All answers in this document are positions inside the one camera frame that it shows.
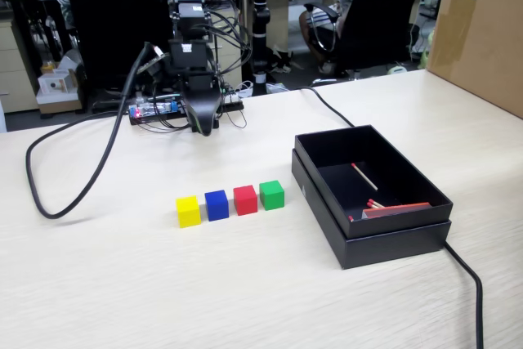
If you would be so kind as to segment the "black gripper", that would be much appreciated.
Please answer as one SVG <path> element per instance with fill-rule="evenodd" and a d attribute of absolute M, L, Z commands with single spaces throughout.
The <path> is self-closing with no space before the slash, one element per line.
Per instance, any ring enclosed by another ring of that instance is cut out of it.
<path fill-rule="evenodd" d="M 210 136 L 216 127 L 221 104 L 221 90 L 209 65 L 208 45 L 202 39 L 168 42 L 167 75 L 187 77 L 181 87 L 187 118 L 192 132 Z"/>

